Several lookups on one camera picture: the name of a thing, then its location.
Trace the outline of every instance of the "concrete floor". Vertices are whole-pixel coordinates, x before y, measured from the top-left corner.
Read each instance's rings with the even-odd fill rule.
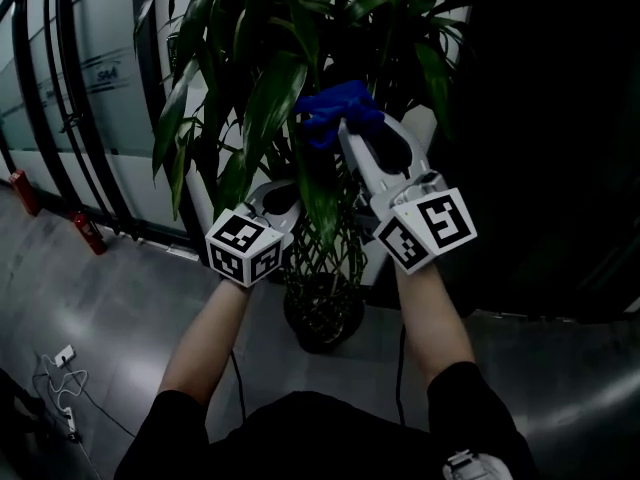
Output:
[[[108,237],[94,256],[64,219],[26,215],[0,187],[0,367],[34,393],[41,354],[72,344],[86,390],[129,430],[144,420],[171,351],[219,282],[198,263],[130,239]],[[284,288],[256,289],[235,346],[247,411],[293,390],[315,390],[397,421],[400,314],[368,307],[357,333],[330,356],[303,352],[282,312]],[[466,321],[480,366],[527,436],[544,478],[627,478],[640,438],[638,323],[581,326],[474,315]],[[37,379],[44,392],[44,379]],[[407,424],[427,428],[425,389],[408,354]],[[85,397],[63,395],[103,479],[131,438]],[[212,441],[241,423],[233,369],[207,417]],[[26,445],[43,477],[95,478],[79,447]]]

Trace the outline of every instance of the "fiducial marker cube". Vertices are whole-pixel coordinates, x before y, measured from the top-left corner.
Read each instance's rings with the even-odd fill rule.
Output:
[[[280,266],[283,237],[275,229],[224,210],[205,236],[209,265],[249,287]]]
[[[394,206],[373,236],[407,274],[478,236],[457,188]]]

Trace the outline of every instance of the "red fire extinguisher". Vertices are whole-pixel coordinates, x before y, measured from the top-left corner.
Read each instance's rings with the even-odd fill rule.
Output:
[[[89,247],[98,256],[107,251],[107,246],[102,240],[102,235],[96,225],[89,220],[89,218],[82,212],[75,212],[73,214],[73,223],[80,231],[82,237],[87,241]]]

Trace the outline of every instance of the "braided plant trunk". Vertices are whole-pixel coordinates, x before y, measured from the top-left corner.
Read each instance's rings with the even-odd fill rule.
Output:
[[[284,264],[285,316],[300,346],[310,353],[336,348],[358,329],[364,314],[360,281],[366,256],[353,215],[357,188],[347,172],[344,176],[349,187],[338,202],[334,247],[322,245],[305,216]]]

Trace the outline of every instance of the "forearm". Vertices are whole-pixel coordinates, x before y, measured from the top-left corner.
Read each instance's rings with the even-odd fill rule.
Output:
[[[402,318],[427,384],[452,364],[475,362],[469,336],[431,264],[411,276],[396,267]]]
[[[222,377],[247,308],[250,291],[223,280],[173,353],[160,391],[176,390],[204,407]]]

